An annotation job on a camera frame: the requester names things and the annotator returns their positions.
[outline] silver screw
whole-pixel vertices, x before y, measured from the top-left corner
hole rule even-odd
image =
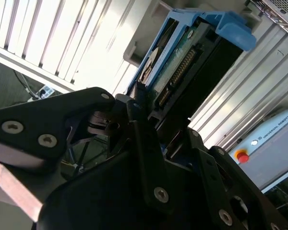
[[[271,228],[273,230],[279,230],[279,227],[276,224],[274,224],[274,223],[271,223]]]
[[[167,203],[168,202],[168,193],[165,189],[161,187],[156,187],[154,189],[154,194],[155,197],[157,198],[158,201],[162,203]]]
[[[101,96],[102,96],[103,98],[105,98],[105,99],[109,99],[109,98],[110,98],[109,95],[107,95],[107,94],[105,94],[105,93],[102,93]]]
[[[188,34],[188,39],[192,37],[193,33],[194,33],[193,30],[191,30],[191,31],[189,32],[189,34]]]
[[[41,146],[44,147],[48,147],[48,148],[53,148],[57,145],[57,139],[55,138],[55,136],[51,135],[51,134],[43,134],[40,135],[38,138],[38,143]]]
[[[217,151],[221,154],[221,155],[225,155],[225,152],[222,149],[217,149]]]
[[[6,121],[1,125],[1,128],[6,133],[18,134],[23,131],[24,126],[18,121]]]
[[[221,220],[228,226],[232,225],[232,218],[231,216],[228,214],[227,211],[220,209],[219,210],[219,216],[221,218]]]
[[[198,133],[195,130],[193,130],[192,133],[194,136],[198,137]]]

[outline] black plastic bracket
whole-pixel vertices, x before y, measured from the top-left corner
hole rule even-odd
[[[213,146],[208,153],[214,157],[233,181],[232,187],[227,190],[227,195],[229,197],[238,196],[245,203],[248,209],[249,230],[277,228],[288,230],[288,223],[284,217],[224,149]]]
[[[74,136],[81,122],[87,123],[94,111],[110,111],[114,102],[107,91],[90,88],[1,109],[0,143],[18,150],[18,157],[0,151],[0,162],[44,173],[54,170],[66,151],[67,139]],[[18,122],[20,127],[8,126],[7,121]],[[45,134],[44,141],[54,146],[40,144]]]
[[[170,214],[174,210],[174,196],[157,132],[149,125],[143,109],[135,100],[127,102],[127,111],[133,133],[132,151],[139,163],[144,200],[149,207]]]

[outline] black cable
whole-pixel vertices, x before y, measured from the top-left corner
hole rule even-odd
[[[107,149],[101,151],[99,154],[97,154],[96,156],[94,156],[93,158],[89,159],[87,162],[85,162],[83,164],[83,166],[88,165],[89,163],[93,162],[95,159],[97,159],[98,157],[100,157],[102,154],[104,154],[105,152],[107,152]]]
[[[16,73],[16,71],[13,69],[13,72],[14,72],[14,74],[15,74],[15,76],[16,76],[16,78],[18,79],[18,81],[21,83],[21,85],[26,89],[26,91],[30,94],[30,96],[32,97],[32,98],[35,98],[35,99],[39,99],[39,98],[37,98],[35,95],[34,95],[34,93],[32,92],[32,90],[31,89],[29,89],[28,87],[28,85],[25,85],[21,80],[20,80],[20,78],[18,77],[18,75],[17,75],[17,73]]]
[[[76,167],[75,171],[73,172],[72,177],[75,177],[76,175],[78,175],[80,167],[81,167],[83,159],[84,159],[84,156],[85,156],[85,153],[86,153],[86,150],[87,150],[89,144],[90,144],[89,141],[85,143],[85,145],[83,147],[83,150],[82,150],[82,153],[81,153],[81,156],[80,156],[80,159],[77,161],[77,167]]]
[[[76,164],[76,156],[75,156],[75,153],[73,151],[73,148],[69,148],[68,150],[68,154],[69,154],[69,157],[70,157],[70,160],[71,160],[71,163],[72,164]]]

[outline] ventilation grille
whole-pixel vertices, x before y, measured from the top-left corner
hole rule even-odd
[[[270,1],[281,10],[281,13],[288,13],[288,0],[270,0]]]

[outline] metal panel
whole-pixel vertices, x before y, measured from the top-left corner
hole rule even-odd
[[[266,16],[244,52],[191,118],[209,148],[229,149],[271,111],[288,106],[288,34]]]
[[[134,69],[123,52],[151,1],[0,0],[0,62],[61,92],[117,92]]]

